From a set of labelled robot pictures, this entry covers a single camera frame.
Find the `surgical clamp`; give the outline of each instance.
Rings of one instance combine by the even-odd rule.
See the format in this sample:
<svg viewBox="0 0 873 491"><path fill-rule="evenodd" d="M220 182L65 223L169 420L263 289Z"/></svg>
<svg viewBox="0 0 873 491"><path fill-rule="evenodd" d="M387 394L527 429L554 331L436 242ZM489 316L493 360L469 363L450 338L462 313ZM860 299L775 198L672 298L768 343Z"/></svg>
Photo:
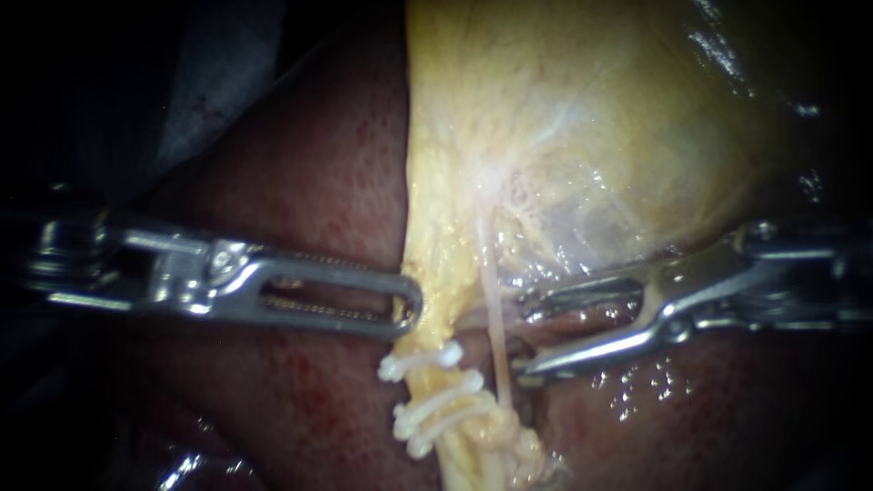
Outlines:
<svg viewBox="0 0 873 491"><path fill-rule="evenodd" d="M39 306L183 316L393 340L422 308L411 278L111 210L66 185L4 190L0 285ZM315 296L322 300L313 302ZM399 314L330 302L357 290Z"/></svg>
<svg viewBox="0 0 873 491"><path fill-rule="evenodd" d="M535 286L517 302L538 320L607 302L641 304L629 326L514 360L519 384L591 374L722 328L871 332L873 221L758 220L694 254Z"/></svg>

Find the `white suture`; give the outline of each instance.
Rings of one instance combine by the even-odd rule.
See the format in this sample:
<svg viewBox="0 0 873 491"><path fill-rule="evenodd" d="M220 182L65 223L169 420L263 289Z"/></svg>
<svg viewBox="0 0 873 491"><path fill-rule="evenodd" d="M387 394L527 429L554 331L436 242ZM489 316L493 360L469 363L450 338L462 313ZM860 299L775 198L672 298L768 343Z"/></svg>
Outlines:
<svg viewBox="0 0 873 491"><path fill-rule="evenodd" d="M439 351L426 351L408 356L388 355L379 363L377 375L383 382L400 382L406 373L413 368L422 366L441 366L451 368L457 366L464 355L461 345L454 339L446 341Z"/></svg>

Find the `organ surface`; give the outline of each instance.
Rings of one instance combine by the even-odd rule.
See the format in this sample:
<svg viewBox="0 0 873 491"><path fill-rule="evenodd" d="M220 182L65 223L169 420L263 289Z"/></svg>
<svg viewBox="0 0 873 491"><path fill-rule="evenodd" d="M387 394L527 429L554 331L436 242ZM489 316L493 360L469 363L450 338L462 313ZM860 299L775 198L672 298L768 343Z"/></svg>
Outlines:
<svg viewBox="0 0 873 491"><path fill-rule="evenodd" d="M499 343L514 289L698 245L797 171L795 121L818 108L765 69L795 46L752 43L731 15L703 0L407 3L403 272L426 309L394 356L443 348L482 304ZM511 409L506 371L496 348L494 414ZM462 378L411 370L410 406ZM480 402L460 397L431 421ZM526 486L547 471L548 449L517 423L501 426L504 444L476 441L494 417L437 440L446 489Z"/></svg>

